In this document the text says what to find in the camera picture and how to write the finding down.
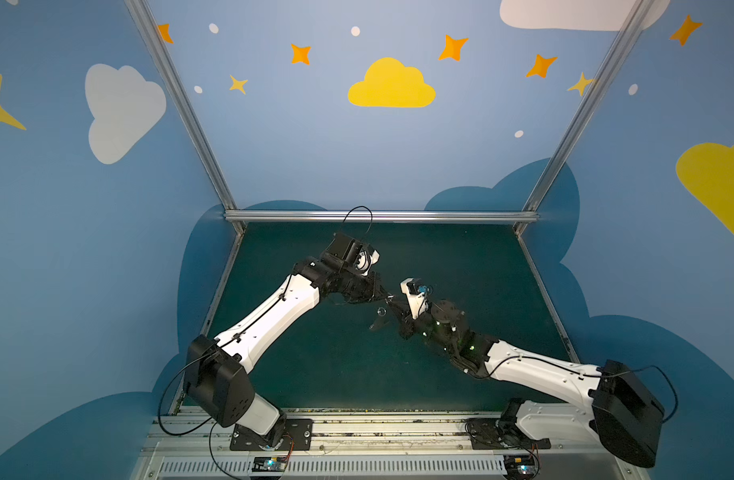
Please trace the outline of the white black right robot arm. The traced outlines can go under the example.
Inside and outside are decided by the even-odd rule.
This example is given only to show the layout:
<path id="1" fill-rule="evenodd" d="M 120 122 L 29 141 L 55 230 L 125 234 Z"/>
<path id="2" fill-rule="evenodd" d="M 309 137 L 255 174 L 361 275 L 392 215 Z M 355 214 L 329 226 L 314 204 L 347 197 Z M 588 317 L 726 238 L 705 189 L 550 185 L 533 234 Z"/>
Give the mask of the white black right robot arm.
<path id="1" fill-rule="evenodd" d="M 575 408 L 579 432 L 615 457 L 642 468 L 656 464 L 665 407 L 637 376 L 638 370 L 608 360 L 577 364 L 526 351 L 468 326 L 465 313 L 449 301 L 386 301 L 400 336 L 417 334 L 436 344 L 453 366 L 477 380 L 529 387 Z"/>

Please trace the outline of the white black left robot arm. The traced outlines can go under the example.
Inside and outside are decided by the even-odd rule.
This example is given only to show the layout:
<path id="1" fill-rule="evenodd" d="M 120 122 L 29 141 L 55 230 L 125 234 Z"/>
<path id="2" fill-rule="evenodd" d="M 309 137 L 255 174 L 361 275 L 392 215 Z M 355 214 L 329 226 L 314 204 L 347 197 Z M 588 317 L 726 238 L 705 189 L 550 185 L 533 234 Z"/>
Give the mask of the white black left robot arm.
<path id="1" fill-rule="evenodd" d="M 336 233 L 318 257 L 297 262 L 280 287 L 234 326 L 189 345 L 183 391 L 217 425 L 236 427 L 260 448 L 283 442 L 286 414 L 259 395 L 250 373 L 268 348 L 301 316 L 331 294 L 362 304 L 387 297 L 374 271 L 370 244 Z"/>

